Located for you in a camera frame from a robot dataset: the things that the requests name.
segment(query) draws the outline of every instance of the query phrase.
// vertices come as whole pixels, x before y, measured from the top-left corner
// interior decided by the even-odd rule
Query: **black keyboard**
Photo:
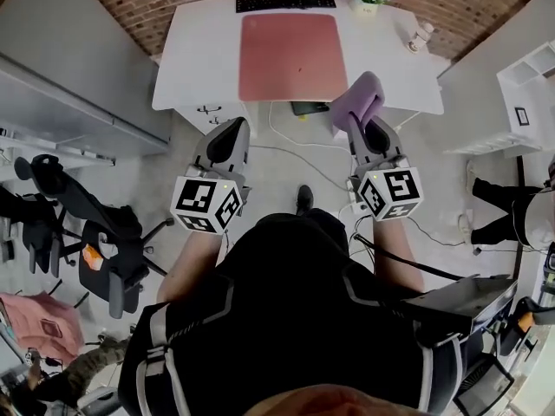
[[[306,8],[335,8],[334,0],[235,0],[236,12]]]

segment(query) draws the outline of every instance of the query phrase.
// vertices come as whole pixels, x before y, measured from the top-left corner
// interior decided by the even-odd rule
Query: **pink desk mat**
[[[332,101],[347,90],[336,19],[321,14],[245,16],[239,99]]]

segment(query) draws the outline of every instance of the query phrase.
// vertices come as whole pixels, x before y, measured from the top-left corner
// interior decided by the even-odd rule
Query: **black shoe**
[[[297,194],[297,215],[303,216],[314,205],[314,195],[307,185],[301,185]]]

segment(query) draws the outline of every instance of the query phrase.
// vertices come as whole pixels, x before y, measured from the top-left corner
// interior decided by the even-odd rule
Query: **white desk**
[[[336,0],[336,6],[335,9],[266,10],[256,14],[302,12],[334,16],[349,85],[369,70],[382,81],[385,107],[443,114],[430,54],[424,49],[414,55],[405,47],[418,26],[415,15],[382,6],[376,17],[360,18],[351,11],[349,0]],[[241,20],[249,14],[253,13],[237,14],[235,0],[181,5],[173,16],[164,47],[153,108],[176,109],[205,133],[190,118],[209,117],[203,107],[211,110],[211,107],[243,106],[238,97],[239,50]]]

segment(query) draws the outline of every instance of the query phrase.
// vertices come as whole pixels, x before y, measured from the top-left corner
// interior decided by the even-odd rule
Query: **lavender towel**
[[[356,79],[345,94],[330,104],[330,115],[334,127],[347,131],[349,112],[353,112],[362,123],[362,129],[368,125],[383,106],[385,96],[382,84],[374,73],[366,71]]]

